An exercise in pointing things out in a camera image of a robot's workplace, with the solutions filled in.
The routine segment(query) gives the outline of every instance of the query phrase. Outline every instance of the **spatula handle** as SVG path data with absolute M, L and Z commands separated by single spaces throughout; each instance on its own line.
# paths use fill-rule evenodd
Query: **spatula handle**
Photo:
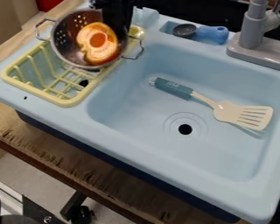
M 191 93 L 193 91 L 190 87 L 185 87 L 173 81 L 158 77 L 155 80 L 155 87 L 185 100 L 189 100 L 191 98 Z

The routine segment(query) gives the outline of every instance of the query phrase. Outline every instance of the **black stand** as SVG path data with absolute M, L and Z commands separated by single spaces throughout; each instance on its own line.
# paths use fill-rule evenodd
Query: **black stand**
M 66 221 L 72 224 L 90 224 L 95 217 L 95 213 L 87 206 L 82 206 L 87 196 L 76 192 L 61 210 L 61 215 Z

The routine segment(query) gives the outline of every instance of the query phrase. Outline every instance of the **floor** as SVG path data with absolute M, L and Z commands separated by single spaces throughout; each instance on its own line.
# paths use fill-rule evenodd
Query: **floor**
M 61 208 L 74 194 L 73 188 L 10 154 L 6 154 L 0 159 L 0 181 L 24 194 L 60 219 L 62 219 Z M 84 205 L 94 210 L 95 220 L 92 224 L 134 223 L 91 199 L 87 199 Z

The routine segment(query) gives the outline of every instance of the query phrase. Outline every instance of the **sink rim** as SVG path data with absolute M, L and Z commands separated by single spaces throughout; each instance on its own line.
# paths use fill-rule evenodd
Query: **sink rim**
M 185 22 L 183 20 L 162 16 L 152 27 L 159 30 L 160 26 L 169 19 L 179 23 Z M 175 39 L 175 37 L 171 37 L 168 34 L 152 31 L 151 29 L 148 29 L 147 31 L 150 33 L 149 37 L 164 35 L 157 41 L 165 42 L 168 40 L 172 41 L 172 38 Z M 9 64 L 10 61 L 13 61 L 36 43 L 36 40 L 29 42 L 28 45 L 22 47 L 11 57 L 0 63 L 0 71 L 3 67 Z M 238 59 L 229 58 L 225 54 L 224 45 L 202 45 L 201 43 L 182 38 L 175 41 L 175 44 L 177 45 L 180 45 L 181 43 L 183 45 L 186 43 L 186 49 L 198 46 L 200 50 L 208 51 L 212 55 L 216 55 L 216 58 L 219 60 L 228 60 L 230 63 L 236 63 L 237 65 L 256 69 L 262 73 L 266 73 L 280 79 L 280 72 L 278 71 L 249 64 L 248 62 L 240 61 Z M 123 61 L 118 68 L 124 66 L 125 63 L 131 62 Z M 28 96 L 27 102 L 29 103 L 23 103 L 24 95 Z M 17 109 L 46 125 L 54 127 L 56 130 L 60 130 L 85 144 L 106 152 L 114 158 L 119 158 L 123 162 L 128 162 L 128 164 L 133 165 L 144 172 L 157 176 L 165 182 L 173 184 L 174 186 L 181 188 L 182 190 L 187 191 L 190 194 L 193 194 L 232 214 L 238 215 L 245 220 L 265 223 L 275 212 L 275 205 L 277 204 L 280 196 L 280 141 L 278 142 L 278 147 L 274 150 L 271 149 L 272 145 L 269 146 L 270 150 L 268 150 L 268 152 L 273 154 L 274 159 L 268 158 L 268 155 L 266 155 L 266 158 L 263 160 L 264 162 L 262 167 L 258 172 L 262 175 L 257 175 L 248 182 L 228 182 L 220 179 L 218 176 L 214 178 L 209 174 L 201 173 L 201 169 L 198 169 L 195 173 L 191 173 L 191 181 L 186 182 L 186 178 L 189 178 L 189 173 L 185 170 L 176 171 L 170 169 L 169 172 L 172 172 L 172 175 L 170 175 L 169 172 L 164 173 L 164 169 L 168 164 L 164 166 L 164 160 L 160 157 L 151 156 L 149 160 L 144 159 L 140 161 L 135 159 L 143 157 L 143 155 L 140 155 L 142 153 L 139 153 L 139 151 L 143 152 L 140 148 L 142 145 L 134 145 L 129 139 L 126 139 L 127 137 L 121 136 L 121 133 L 117 133 L 117 131 L 110 129 L 90 118 L 87 122 L 79 121 L 79 125 L 77 125 L 77 121 L 75 119 L 86 115 L 88 101 L 91 97 L 94 97 L 94 94 L 89 95 L 82 103 L 74 108 L 60 108 L 34 95 L 28 94 L 25 91 L 15 89 L 14 87 L 3 83 L 0 79 L 1 102 L 12 106 L 14 109 Z M 280 132 L 280 119 L 276 123 L 275 129 Z M 106 132 L 108 133 L 108 136 L 112 138 L 112 141 L 106 141 Z M 131 150 L 124 151 L 123 149 L 128 148 L 128 146 L 130 146 Z M 148 168 L 150 165 L 155 165 L 157 163 L 159 164 L 158 166 L 155 166 L 154 169 L 152 169 L 152 167 Z M 172 179 L 176 179 L 178 177 L 178 183 L 173 183 Z

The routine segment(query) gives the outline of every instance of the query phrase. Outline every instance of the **pan handle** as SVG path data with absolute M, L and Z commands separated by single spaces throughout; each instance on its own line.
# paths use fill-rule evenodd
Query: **pan handle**
M 129 38 L 138 40 L 141 50 L 135 57 L 122 56 L 122 58 L 126 59 L 126 60 L 137 60 L 144 53 L 144 47 L 142 45 L 142 40 L 140 38 L 135 38 L 133 36 L 129 36 Z
M 35 25 L 35 36 L 36 36 L 36 38 L 39 39 L 39 40 L 41 40 L 41 41 L 48 42 L 48 41 L 50 41 L 50 39 L 49 39 L 49 38 L 42 38 L 42 37 L 40 36 L 40 30 L 39 30 L 39 27 L 40 27 L 42 24 L 44 24 L 45 22 L 53 22 L 53 23 L 56 23 L 57 20 L 51 19 L 51 18 L 44 18 L 43 20 L 41 20 L 39 23 L 37 23 L 37 24 Z

